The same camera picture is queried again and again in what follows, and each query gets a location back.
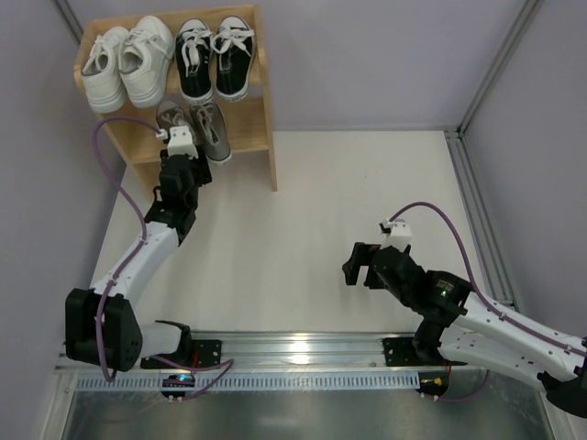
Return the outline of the grey canvas sneaker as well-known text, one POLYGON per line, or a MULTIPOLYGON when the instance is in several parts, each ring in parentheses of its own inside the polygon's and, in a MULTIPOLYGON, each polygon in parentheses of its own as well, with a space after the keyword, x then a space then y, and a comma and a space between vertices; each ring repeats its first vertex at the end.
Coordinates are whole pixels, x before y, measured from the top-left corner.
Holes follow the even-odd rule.
POLYGON ((195 138, 194 127, 190 116, 177 102, 166 99, 159 102, 156 110, 156 123, 159 129, 168 132, 172 127, 187 127, 195 138))
POLYGON ((190 115, 195 131, 203 141, 205 155, 214 164, 222 165, 232 157, 224 114, 215 101, 191 105, 190 115))

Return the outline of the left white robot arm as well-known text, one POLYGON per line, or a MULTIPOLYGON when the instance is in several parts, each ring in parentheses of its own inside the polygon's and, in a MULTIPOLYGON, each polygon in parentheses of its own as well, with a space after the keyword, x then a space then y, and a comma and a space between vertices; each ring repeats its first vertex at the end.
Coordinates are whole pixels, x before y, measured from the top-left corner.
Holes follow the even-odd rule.
POLYGON ((195 147, 194 154, 163 150, 159 181, 132 247, 92 288, 68 294, 67 358, 126 372, 145 358, 165 356, 179 363, 191 356, 188 325, 166 320, 141 325, 134 307, 195 223, 198 191, 212 181, 203 147, 195 147))

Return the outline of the black canvas sneaker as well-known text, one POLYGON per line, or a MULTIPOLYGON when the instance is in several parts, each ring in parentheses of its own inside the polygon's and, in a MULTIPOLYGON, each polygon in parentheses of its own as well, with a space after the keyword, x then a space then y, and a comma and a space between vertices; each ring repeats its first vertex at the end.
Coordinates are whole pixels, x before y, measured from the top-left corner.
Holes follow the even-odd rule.
POLYGON ((227 102, 244 99, 255 58, 256 33, 239 16, 228 16, 220 23, 212 40, 216 55, 216 91, 227 102))
POLYGON ((190 105, 204 105, 213 98, 210 78, 213 32, 200 19, 183 23, 175 39, 181 93, 190 105))

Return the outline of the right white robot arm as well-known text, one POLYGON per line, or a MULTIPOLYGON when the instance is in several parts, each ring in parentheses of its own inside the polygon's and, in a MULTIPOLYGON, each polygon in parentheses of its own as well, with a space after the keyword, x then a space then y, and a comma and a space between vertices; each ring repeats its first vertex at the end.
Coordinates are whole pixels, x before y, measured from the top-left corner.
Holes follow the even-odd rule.
POLYGON ((355 243, 342 272, 386 290, 421 316, 412 338, 425 364, 469 364, 525 383, 560 410, 586 415, 586 340, 548 328, 503 306, 457 275, 425 270, 408 249, 355 243))

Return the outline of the white sneaker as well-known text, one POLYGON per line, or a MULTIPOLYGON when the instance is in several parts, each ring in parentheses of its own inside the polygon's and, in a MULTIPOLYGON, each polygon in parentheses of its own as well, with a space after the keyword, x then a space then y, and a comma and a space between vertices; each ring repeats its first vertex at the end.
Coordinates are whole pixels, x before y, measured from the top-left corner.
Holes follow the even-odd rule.
POLYGON ((156 105, 165 95, 174 53, 169 28, 156 16, 144 16, 129 31, 118 52, 119 72, 136 108, 156 105))
POLYGON ((83 66, 85 95, 97 114, 113 113, 127 100, 119 73, 118 52, 128 34, 124 27, 112 27, 104 35, 98 35, 83 66))

